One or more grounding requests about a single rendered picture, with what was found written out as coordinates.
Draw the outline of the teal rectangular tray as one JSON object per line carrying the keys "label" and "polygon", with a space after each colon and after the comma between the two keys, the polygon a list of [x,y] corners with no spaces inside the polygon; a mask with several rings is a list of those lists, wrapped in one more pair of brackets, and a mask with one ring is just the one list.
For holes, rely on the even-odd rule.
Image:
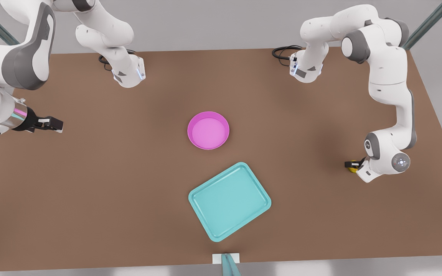
{"label": "teal rectangular tray", "polygon": [[220,242],[269,210],[272,200],[240,161],[194,188],[189,203],[213,242]]}

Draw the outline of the pink round plate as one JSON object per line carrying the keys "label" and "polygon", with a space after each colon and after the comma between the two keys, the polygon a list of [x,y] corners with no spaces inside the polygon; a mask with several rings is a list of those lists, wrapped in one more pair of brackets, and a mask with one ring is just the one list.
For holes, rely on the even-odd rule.
{"label": "pink round plate", "polygon": [[228,121],[217,112],[200,112],[187,127],[190,142],[200,149],[211,150],[221,147],[228,140]]}

